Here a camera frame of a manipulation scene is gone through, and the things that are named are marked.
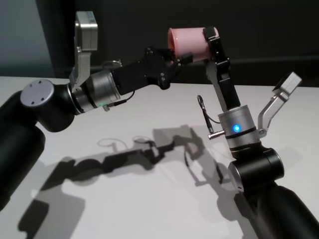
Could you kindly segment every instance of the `wire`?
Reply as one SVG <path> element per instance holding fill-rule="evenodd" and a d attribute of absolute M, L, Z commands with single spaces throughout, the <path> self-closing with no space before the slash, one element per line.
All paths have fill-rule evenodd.
<path fill-rule="evenodd" d="M 131 96 L 128 97 L 127 99 L 125 99 L 125 100 L 121 100 L 121 101 L 116 101 L 116 102 L 113 102 L 113 103 L 109 103 L 109 104 L 108 104 L 108 107 L 114 107 L 114 106 L 119 106 L 119 105 L 121 105 L 121 104 L 124 104 L 124 103 L 126 103 L 130 98 L 132 98 L 134 94 L 135 94 L 135 91 L 133 91 L 133 93 L 131 94 Z"/>
<path fill-rule="evenodd" d="M 218 122 L 218 121 L 213 120 L 208 114 L 206 114 L 206 115 L 207 115 L 208 118 L 209 118 L 211 121 L 213 121 L 214 123 L 220 123 L 220 122 Z"/>
<path fill-rule="evenodd" d="M 201 109 L 203 110 L 203 114 L 204 114 L 204 117 L 208 117 L 211 121 L 213 121 L 214 123 L 220 123 L 218 121 L 215 121 L 213 120 L 206 112 L 206 108 L 205 108 L 205 105 L 204 105 L 204 100 L 202 98 L 202 96 L 198 95 L 197 96 L 197 100 L 198 100 L 198 103 L 199 103 L 199 106 L 201 107 Z"/>
<path fill-rule="evenodd" d="M 132 98 L 134 94 L 135 94 L 135 91 L 133 91 L 133 93 L 131 94 L 131 96 L 128 97 L 128 98 L 126 99 L 126 101 L 128 101 L 130 98 Z"/>

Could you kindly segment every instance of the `pink cup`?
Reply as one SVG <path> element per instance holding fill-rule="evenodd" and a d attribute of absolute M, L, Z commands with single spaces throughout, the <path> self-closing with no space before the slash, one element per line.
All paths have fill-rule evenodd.
<path fill-rule="evenodd" d="M 203 29 L 203 27 L 170 28 L 168 30 L 168 47 L 175 51 L 176 57 L 191 52 L 194 62 L 210 58 L 211 55 Z"/>

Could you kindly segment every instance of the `cable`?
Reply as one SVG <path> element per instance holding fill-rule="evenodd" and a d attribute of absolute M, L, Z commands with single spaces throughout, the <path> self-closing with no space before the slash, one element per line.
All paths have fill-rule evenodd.
<path fill-rule="evenodd" d="M 208 118 L 209 118 L 211 121 L 213 121 L 214 123 L 220 123 L 220 122 L 218 122 L 218 121 L 213 120 L 208 114 L 206 114 L 206 115 L 207 115 Z"/>
<path fill-rule="evenodd" d="M 130 98 L 132 98 L 134 94 L 135 94 L 135 91 L 133 91 L 133 93 L 131 94 L 131 96 L 128 97 L 128 98 L 126 99 L 126 101 L 128 101 Z"/>
<path fill-rule="evenodd" d="M 199 106 L 201 107 L 201 109 L 203 110 L 203 114 L 204 114 L 204 117 L 205 119 L 206 118 L 209 118 L 211 121 L 213 121 L 214 123 L 220 123 L 218 121 L 215 121 L 213 120 L 206 112 L 206 108 L 205 108 L 205 105 L 204 105 L 204 100 L 202 98 L 202 96 L 198 95 L 197 96 L 197 100 L 198 100 L 198 103 L 199 103 Z M 208 128 L 212 128 L 211 124 L 206 120 L 206 123 L 207 123 L 207 127 Z"/>
<path fill-rule="evenodd" d="M 126 103 L 129 99 L 131 99 L 134 94 L 135 94 L 135 91 L 133 91 L 133 93 L 131 94 L 131 96 L 128 97 L 127 99 L 125 99 L 125 100 L 121 100 L 121 101 L 116 101 L 116 102 L 113 102 L 113 103 L 109 103 L 109 104 L 108 104 L 108 107 L 114 107 L 114 106 L 119 106 L 119 105 L 121 105 L 121 104 L 124 104 L 124 103 Z"/>

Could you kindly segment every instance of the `robotic arm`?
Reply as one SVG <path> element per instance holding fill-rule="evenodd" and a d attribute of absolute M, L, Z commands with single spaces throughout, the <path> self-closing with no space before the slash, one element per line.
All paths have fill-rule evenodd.
<path fill-rule="evenodd" d="M 44 150 L 45 136 L 66 129 L 75 115 L 97 107 L 108 111 L 125 103 L 121 95 L 148 85 L 165 90 L 192 55 L 176 58 L 169 49 L 147 48 L 137 62 L 90 75 L 91 51 L 97 49 L 97 24 L 92 12 L 77 12 L 75 67 L 67 85 L 36 80 L 12 95 L 0 108 L 0 210 Z"/>
<path fill-rule="evenodd" d="M 284 176 L 279 155 L 262 146 L 271 119 L 301 83 L 295 73 L 284 77 L 273 89 L 275 95 L 260 112 L 255 127 L 248 106 L 241 106 L 230 77 L 230 63 L 214 27 L 203 29 L 211 58 L 206 62 L 207 78 L 214 85 L 223 113 L 219 120 L 222 131 L 214 132 L 202 98 L 202 108 L 209 139 L 225 135 L 232 156 L 229 175 L 239 196 L 250 212 L 250 222 L 256 234 L 265 239 L 319 239 L 319 223 L 291 190 L 278 186 L 276 179 Z"/>
<path fill-rule="evenodd" d="M 151 84 L 168 89 L 180 68 L 193 61 L 190 53 L 175 56 L 176 51 L 147 48 L 143 58 L 133 64 L 90 75 L 91 51 L 97 50 L 93 13 L 77 12 L 75 30 L 76 64 L 70 84 L 36 80 L 0 108 L 0 210 L 43 152 L 45 137 L 35 126 L 37 122 L 50 132 L 62 131 L 75 115 L 97 107 L 108 111 L 124 103 L 126 100 L 118 100 L 126 93 Z M 275 183 L 284 175 L 280 157 L 260 141 L 266 136 L 272 117 L 301 79 L 291 73 L 278 84 L 273 90 L 275 96 L 259 115 L 257 129 L 248 106 L 240 105 L 231 81 L 229 59 L 216 29 L 208 27 L 202 33 L 209 50 L 206 74 L 223 110 L 219 115 L 223 130 L 214 132 L 199 98 L 209 128 L 208 137 L 225 135 L 236 159 L 229 165 L 230 177 L 246 201 L 254 224 L 268 239 L 319 239 L 319 223 L 311 212 L 294 192 Z"/>

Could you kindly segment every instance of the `white table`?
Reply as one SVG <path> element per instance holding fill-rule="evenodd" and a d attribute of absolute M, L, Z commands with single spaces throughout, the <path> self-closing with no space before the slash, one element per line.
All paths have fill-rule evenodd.
<path fill-rule="evenodd" d="M 1 77 L 0 103 L 33 80 Z M 272 87 L 236 89 L 257 123 L 259 111 L 272 96 Z M 207 111 L 217 119 L 221 108 L 213 86 L 172 84 L 167 91 L 157 86 L 140 89 L 128 103 L 107 113 L 96 109 L 76 116 L 72 125 L 59 133 L 49 133 L 39 125 L 46 136 L 45 150 L 0 213 L 0 238 L 26 238 L 26 232 L 18 230 L 22 217 L 20 228 L 36 233 L 30 237 L 35 239 L 256 238 L 248 220 L 238 212 L 233 201 L 236 192 L 227 182 L 225 169 L 233 159 L 225 138 L 207 139 L 197 94 L 203 96 Z M 264 146 L 278 152 L 285 165 L 285 177 L 278 184 L 294 190 L 317 219 L 318 102 L 319 89 L 298 88 L 262 140 Z M 175 147 L 170 148 L 173 138 Z M 146 140 L 153 140 L 156 147 L 143 143 Z M 198 149 L 199 154 L 192 156 Z M 154 160 L 151 151 L 162 158 L 153 168 L 148 163 Z M 66 179 L 39 191 L 61 161 L 74 159 L 75 165 L 80 163 L 85 169 L 93 164 L 101 166 L 93 159 L 114 163 L 123 158 L 128 165 L 112 172 L 95 167 L 80 177 L 98 176 L 85 181 Z M 218 183 L 216 163 L 225 174 L 223 184 Z M 63 168 L 62 172 L 71 178 L 74 170 Z"/>

